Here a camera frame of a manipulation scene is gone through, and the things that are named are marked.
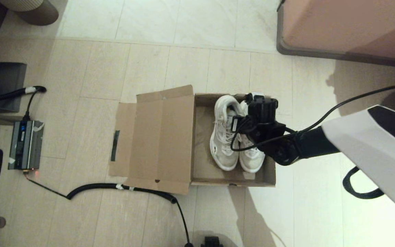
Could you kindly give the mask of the beige round ribbed stool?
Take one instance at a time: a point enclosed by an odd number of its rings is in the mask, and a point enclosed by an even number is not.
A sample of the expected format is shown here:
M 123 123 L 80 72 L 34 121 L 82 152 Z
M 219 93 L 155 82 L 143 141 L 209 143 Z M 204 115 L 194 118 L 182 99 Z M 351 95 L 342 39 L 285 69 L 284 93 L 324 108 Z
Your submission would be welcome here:
M 31 25 L 47 26 L 59 18 L 58 10 L 49 0 L 0 0 L 0 3 Z

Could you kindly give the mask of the pink sofa with grey base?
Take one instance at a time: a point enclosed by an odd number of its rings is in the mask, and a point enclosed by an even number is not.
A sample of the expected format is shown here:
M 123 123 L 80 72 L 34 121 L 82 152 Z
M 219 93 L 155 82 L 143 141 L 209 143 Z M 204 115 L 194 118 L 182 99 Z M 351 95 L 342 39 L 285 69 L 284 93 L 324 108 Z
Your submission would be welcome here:
M 395 67 L 395 0 L 282 0 L 277 14 L 281 54 Z

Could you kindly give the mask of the grey metal power inverter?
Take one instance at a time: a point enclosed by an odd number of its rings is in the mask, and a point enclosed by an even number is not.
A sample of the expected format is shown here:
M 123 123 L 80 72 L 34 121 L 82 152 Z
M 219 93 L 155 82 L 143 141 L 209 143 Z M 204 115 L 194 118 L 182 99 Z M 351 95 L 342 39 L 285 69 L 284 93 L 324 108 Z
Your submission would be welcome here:
M 40 121 L 14 122 L 8 170 L 39 169 L 44 126 Z

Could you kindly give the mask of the dark grey box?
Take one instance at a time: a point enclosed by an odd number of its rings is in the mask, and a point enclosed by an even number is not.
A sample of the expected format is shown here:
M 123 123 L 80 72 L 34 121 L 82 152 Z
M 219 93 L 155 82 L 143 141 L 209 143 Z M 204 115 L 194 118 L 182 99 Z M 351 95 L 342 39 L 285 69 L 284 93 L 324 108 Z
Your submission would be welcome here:
M 25 63 L 0 62 L 0 94 L 23 89 L 26 69 Z M 0 101 L 0 114 L 19 112 L 20 103 L 20 96 Z

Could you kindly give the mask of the brown cardboard shoe box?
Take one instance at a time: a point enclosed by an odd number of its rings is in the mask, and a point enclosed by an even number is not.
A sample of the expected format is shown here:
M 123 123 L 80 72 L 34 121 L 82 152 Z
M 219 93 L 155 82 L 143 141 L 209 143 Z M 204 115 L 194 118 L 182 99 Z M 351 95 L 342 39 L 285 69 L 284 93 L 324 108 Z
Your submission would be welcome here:
M 276 164 L 269 157 L 253 174 L 240 164 L 232 171 L 216 165 L 210 136 L 220 97 L 186 85 L 119 103 L 108 174 L 127 186 L 181 195 L 190 186 L 275 187 Z

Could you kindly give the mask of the grey and black robot base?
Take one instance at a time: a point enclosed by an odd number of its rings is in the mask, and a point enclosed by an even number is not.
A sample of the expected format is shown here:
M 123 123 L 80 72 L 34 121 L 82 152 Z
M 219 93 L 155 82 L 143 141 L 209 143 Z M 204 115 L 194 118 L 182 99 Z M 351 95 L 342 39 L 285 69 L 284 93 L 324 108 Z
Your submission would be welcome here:
M 201 247 L 224 247 L 224 245 L 221 244 L 219 237 L 206 236 L 204 238 L 204 242 L 201 244 Z

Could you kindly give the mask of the white sneaker with black logo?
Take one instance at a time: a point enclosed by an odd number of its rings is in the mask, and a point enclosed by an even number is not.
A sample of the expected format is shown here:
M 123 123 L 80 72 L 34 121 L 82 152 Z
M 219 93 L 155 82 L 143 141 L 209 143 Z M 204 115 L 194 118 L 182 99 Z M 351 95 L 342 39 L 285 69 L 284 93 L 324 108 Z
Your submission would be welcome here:
M 231 125 L 235 117 L 242 115 L 240 103 L 231 95 L 223 95 L 214 106 L 214 128 L 210 137 L 211 155 L 217 166 L 224 171 L 235 169 L 239 153 L 231 149 L 239 148 L 240 136 L 231 131 Z

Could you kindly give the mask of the white lace-up sneaker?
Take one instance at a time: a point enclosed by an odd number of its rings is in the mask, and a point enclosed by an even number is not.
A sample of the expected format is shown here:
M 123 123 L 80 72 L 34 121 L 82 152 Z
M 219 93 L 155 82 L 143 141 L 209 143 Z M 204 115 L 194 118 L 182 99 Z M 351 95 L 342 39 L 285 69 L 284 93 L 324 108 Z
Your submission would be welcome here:
M 248 115 L 248 103 L 251 102 L 254 94 L 247 94 L 246 99 L 240 103 L 240 115 L 246 117 Z M 253 144 L 247 135 L 240 133 L 238 134 L 239 148 L 247 148 Z M 265 159 L 265 153 L 260 151 L 257 147 L 250 148 L 248 150 L 241 151 L 239 153 L 240 165 L 245 172 L 256 173 L 262 167 Z

